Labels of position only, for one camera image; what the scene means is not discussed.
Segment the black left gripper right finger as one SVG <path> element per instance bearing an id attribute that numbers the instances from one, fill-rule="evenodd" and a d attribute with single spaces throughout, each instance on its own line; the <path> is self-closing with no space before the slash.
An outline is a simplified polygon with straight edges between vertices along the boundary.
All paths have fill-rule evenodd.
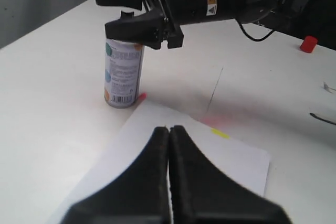
<path id="1" fill-rule="evenodd" d="M 170 129 L 174 223 L 290 223 L 285 211 L 233 181 L 200 151 L 183 126 Z"/>

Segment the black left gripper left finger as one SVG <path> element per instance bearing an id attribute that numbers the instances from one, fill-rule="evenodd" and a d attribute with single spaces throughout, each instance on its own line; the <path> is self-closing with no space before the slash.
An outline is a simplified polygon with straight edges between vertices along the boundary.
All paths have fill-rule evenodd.
<path id="1" fill-rule="evenodd" d="M 170 223 L 169 131 L 156 127 L 133 163 L 114 181 L 73 204 L 62 223 Z"/>

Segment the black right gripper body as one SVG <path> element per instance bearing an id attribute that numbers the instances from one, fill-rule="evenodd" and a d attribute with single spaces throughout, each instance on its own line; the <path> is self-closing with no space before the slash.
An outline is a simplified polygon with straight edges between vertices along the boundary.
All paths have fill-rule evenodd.
<path id="1" fill-rule="evenodd" d="M 150 14 L 152 37 L 154 39 L 148 46 L 160 49 L 161 43 L 166 41 L 169 49 L 181 48 L 184 34 L 181 25 L 173 16 L 173 4 L 171 0 L 143 0 L 146 13 Z"/>

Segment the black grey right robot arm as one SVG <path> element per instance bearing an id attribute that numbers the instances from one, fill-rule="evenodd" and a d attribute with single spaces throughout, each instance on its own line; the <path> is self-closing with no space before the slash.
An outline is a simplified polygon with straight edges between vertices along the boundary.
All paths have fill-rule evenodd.
<path id="1" fill-rule="evenodd" d="M 278 0 L 96 0 L 99 6 L 143 9 L 140 16 L 120 18 L 105 25 L 109 39 L 137 42 L 159 49 L 163 41 L 169 48 L 183 43 L 181 26 L 222 20 L 235 20 L 239 26 L 255 22 L 272 11 Z M 300 58 L 281 41 L 269 47 L 247 48 L 243 41 L 224 43 L 227 59 L 220 79 L 222 98 L 210 103 L 214 115 L 225 118 L 225 127 L 242 129 L 246 123 L 261 123 L 255 136 L 274 146 L 286 162 L 286 170 L 299 164 L 299 152 L 309 143 L 335 147 L 335 98 L 328 97 L 316 77 L 335 79 L 335 55 L 317 50 L 313 57 Z M 195 165 L 204 164 L 191 138 L 181 126 L 171 129 L 170 177 L 175 223 L 222 221 L 228 212 L 215 211 L 215 199 L 225 207 L 238 201 L 257 207 L 263 214 L 233 214 L 235 221 L 288 223 L 279 206 L 270 204 L 219 172 L 207 168 L 207 178 L 197 179 Z"/>

